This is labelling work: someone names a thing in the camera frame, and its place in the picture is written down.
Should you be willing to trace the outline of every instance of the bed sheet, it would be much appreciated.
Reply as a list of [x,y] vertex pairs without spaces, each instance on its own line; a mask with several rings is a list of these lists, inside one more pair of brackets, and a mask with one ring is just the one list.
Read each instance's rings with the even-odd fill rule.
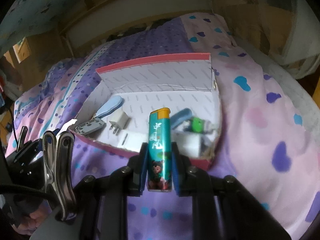
[[292,76],[278,63],[256,47],[241,38],[234,37],[238,46],[245,49],[253,60],[261,65],[263,71],[272,76],[281,86],[283,92],[290,98],[295,108],[303,116],[303,126],[311,132],[317,144],[320,145],[320,110],[312,97]]
[[[16,130],[20,132],[22,125],[27,125],[31,128],[27,139],[33,140],[74,118],[100,82],[94,71],[97,67],[137,57],[185,52],[212,54],[220,88],[223,132],[209,173],[237,176],[292,239],[299,239],[319,211],[319,148],[279,84],[236,45],[218,15],[184,15],[157,29],[103,44],[81,66],[81,60],[69,61],[70,68],[58,68],[61,72],[56,83],[34,88],[33,93],[40,95],[53,91],[46,94],[50,96],[42,100],[22,97],[16,103]],[[7,155],[14,148],[11,137]],[[127,159],[76,138],[73,185],[88,174],[105,176],[126,163]],[[140,198],[128,198],[129,239],[192,239],[191,228],[189,197],[146,191]]]

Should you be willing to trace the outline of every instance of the open box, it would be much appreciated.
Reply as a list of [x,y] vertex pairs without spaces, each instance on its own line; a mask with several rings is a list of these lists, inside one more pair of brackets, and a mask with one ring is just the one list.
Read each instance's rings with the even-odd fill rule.
[[[90,145],[124,157],[139,153],[118,148],[126,131],[143,134],[148,142],[148,120],[152,111],[168,107],[170,117],[189,108],[194,116],[209,120],[216,127],[207,147],[199,158],[190,158],[191,163],[207,170],[214,158],[214,149],[221,133],[222,115],[219,90],[211,66],[210,53],[167,54],[137,58],[98,68],[100,84],[84,102],[71,132]],[[130,117],[119,134],[110,131],[110,115],[103,117],[106,125],[88,136],[75,132],[75,127],[90,120],[113,95],[120,95],[124,102],[121,109]]]

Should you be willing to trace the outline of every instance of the white power adapter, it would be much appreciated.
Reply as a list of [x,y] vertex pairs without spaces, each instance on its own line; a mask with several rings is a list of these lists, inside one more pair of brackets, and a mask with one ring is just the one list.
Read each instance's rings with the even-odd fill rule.
[[117,134],[122,130],[129,120],[129,117],[127,114],[121,109],[118,108],[116,111],[114,111],[111,116],[109,122],[111,123],[110,130],[113,130],[113,134]]

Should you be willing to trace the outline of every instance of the screw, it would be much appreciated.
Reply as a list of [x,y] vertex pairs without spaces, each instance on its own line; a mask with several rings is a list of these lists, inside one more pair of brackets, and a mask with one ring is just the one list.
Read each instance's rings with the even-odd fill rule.
[[121,171],[122,171],[123,173],[127,173],[127,172],[131,171],[131,168],[128,167],[128,166],[124,166],[124,167],[121,168]]
[[91,181],[93,181],[93,179],[94,179],[94,176],[87,175],[84,177],[84,182],[91,182]]
[[189,166],[188,172],[190,173],[196,173],[198,171],[198,168],[195,166]]
[[227,175],[224,177],[224,179],[227,183],[234,183],[236,181],[236,178],[232,175]]

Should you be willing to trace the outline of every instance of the teal lighter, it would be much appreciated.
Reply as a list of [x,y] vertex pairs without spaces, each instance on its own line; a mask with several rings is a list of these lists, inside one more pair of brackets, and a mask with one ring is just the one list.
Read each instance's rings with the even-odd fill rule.
[[148,190],[171,191],[171,128],[170,109],[150,113],[148,143]]

